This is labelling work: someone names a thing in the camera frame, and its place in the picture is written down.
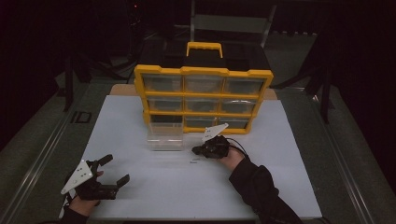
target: white mounting plate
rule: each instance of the white mounting plate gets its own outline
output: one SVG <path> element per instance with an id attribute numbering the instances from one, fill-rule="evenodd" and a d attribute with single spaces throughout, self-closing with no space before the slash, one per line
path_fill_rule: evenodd
<path id="1" fill-rule="evenodd" d="M 80 184 L 92 178 L 91 168 L 88 166 L 87 162 L 82 160 L 75 172 L 70 176 L 67 183 L 64 185 L 61 193 L 66 194 L 69 190 L 78 187 Z"/>
<path id="2" fill-rule="evenodd" d="M 204 137 L 202 141 L 205 142 L 209 139 L 216 137 L 219 133 L 221 133 L 224 129 L 228 127 L 228 123 L 223 123 L 217 126 L 209 127 L 205 129 Z"/>

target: yellow storage organizer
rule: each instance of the yellow storage organizer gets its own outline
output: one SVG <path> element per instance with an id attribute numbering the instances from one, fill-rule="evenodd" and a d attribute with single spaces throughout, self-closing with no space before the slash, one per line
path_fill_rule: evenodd
<path id="1" fill-rule="evenodd" d="M 134 84 L 150 122 L 182 122 L 183 132 L 228 123 L 248 133 L 273 79 L 260 45 L 147 41 Z"/>

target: carrying handle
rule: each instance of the carrying handle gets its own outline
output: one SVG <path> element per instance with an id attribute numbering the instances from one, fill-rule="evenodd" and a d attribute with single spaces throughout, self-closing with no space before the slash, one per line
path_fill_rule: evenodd
<path id="1" fill-rule="evenodd" d="M 187 57 L 189 57 L 190 49 L 216 49 L 219 51 L 220 58 L 222 58 L 220 43 L 189 42 L 187 43 Z"/>

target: white table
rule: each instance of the white table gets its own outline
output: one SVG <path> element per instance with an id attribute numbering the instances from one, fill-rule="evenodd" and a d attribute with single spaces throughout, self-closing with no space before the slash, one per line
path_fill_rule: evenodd
<path id="1" fill-rule="evenodd" d="M 107 96 L 85 149 L 84 160 L 112 154 L 100 167 L 102 184 L 115 184 L 129 174 L 114 201 L 102 201 L 91 218 L 122 220 L 254 219 L 228 181 L 230 172 L 220 163 L 196 156 L 202 133 L 184 134 L 181 151 L 152 151 L 139 97 Z M 246 135 L 236 139 L 256 164 L 272 173 L 280 197 L 299 217 L 322 217 L 318 202 L 280 101 L 265 101 Z"/>

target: black sleeve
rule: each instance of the black sleeve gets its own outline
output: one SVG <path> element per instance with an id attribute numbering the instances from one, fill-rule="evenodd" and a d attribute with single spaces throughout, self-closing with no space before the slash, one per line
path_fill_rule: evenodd
<path id="1" fill-rule="evenodd" d="M 88 217 L 73 211 L 69 207 L 65 207 L 64 216 L 61 218 L 59 224 L 85 224 L 87 219 Z"/>
<path id="2" fill-rule="evenodd" d="M 270 172 L 243 159 L 230 176 L 233 187 L 259 216 L 261 224 L 303 223 L 294 211 L 278 197 Z"/>

